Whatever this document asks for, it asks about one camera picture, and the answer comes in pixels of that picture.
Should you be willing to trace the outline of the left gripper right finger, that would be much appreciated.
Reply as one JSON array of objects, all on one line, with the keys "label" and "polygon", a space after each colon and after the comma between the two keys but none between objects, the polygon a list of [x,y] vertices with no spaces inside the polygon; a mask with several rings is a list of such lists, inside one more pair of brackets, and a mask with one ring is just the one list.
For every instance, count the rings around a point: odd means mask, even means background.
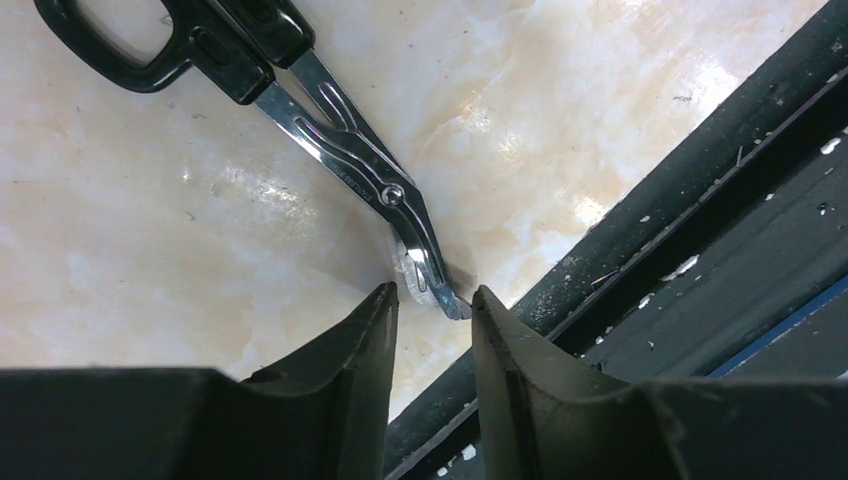
[{"label": "left gripper right finger", "polygon": [[843,380],[628,383],[554,346],[486,286],[472,352],[489,479],[843,479]]}]

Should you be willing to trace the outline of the black handled scissors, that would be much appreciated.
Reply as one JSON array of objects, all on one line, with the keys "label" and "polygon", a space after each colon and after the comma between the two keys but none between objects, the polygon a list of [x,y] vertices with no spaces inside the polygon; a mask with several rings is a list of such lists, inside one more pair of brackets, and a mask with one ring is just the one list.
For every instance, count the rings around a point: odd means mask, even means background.
[{"label": "black handled scissors", "polygon": [[392,228],[412,296],[465,320],[425,199],[355,103],[317,56],[315,32],[289,1],[168,1],[171,35],[139,63],[101,36],[74,1],[36,5],[50,30],[114,84],[155,93],[189,68],[232,101],[255,105]]}]

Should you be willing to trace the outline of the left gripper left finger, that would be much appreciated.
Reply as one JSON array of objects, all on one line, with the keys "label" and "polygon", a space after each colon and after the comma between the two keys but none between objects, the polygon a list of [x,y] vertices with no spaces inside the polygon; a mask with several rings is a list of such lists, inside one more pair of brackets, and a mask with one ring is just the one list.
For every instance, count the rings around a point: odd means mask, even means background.
[{"label": "left gripper left finger", "polygon": [[237,381],[211,368],[5,369],[5,479],[379,479],[398,295]]}]

